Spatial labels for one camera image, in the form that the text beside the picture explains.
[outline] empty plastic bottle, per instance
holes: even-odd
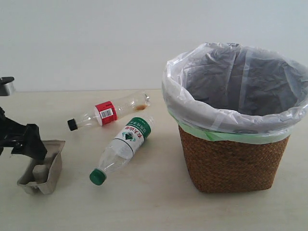
[[[132,118],[104,150],[98,167],[90,174],[90,180],[101,185],[109,173],[126,165],[150,135],[153,125],[153,118],[146,114]]]
[[[95,105],[93,109],[68,120],[71,131],[81,127],[105,125],[128,114],[145,109],[150,105],[150,97],[144,91],[137,91],[123,98]]]

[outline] woven trash bin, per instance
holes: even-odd
[[[195,187],[259,191],[306,115],[308,69],[273,51],[205,43],[168,61],[162,92]]]

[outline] table surface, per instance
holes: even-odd
[[[50,195],[28,195],[16,182],[29,158],[0,156],[2,231],[306,231],[308,230],[308,120],[297,124],[271,189],[204,194],[192,184],[176,122],[161,90],[150,90],[155,118],[148,141],[102,186],[89,180],[109,141],[130,120],[71,132],[68,119],[97,102],[132,91],[29,92],[1,97],[6,116],[36,123],[43,140],[65,140],[63,169]]]

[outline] white plastic bag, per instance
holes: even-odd
[[[308,69],[276,52],[205,43],[167,62],[162,90],[168,111],[192,135],[269,143],[305,116]]]

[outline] green bottle cap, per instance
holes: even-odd
[[[103,184],[106,178],[105,173],[98,168],[94,169],[90,174],[90,180],[96,185]]]

